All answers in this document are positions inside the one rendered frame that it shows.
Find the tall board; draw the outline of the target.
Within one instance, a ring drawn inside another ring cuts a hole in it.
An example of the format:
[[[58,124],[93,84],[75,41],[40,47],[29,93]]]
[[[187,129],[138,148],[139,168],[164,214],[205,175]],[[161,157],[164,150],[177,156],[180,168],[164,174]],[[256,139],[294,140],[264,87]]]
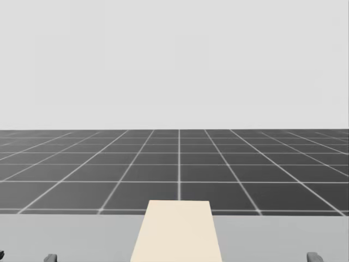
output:
[[[222,262],[209,201],[150,200],[130,262]]]

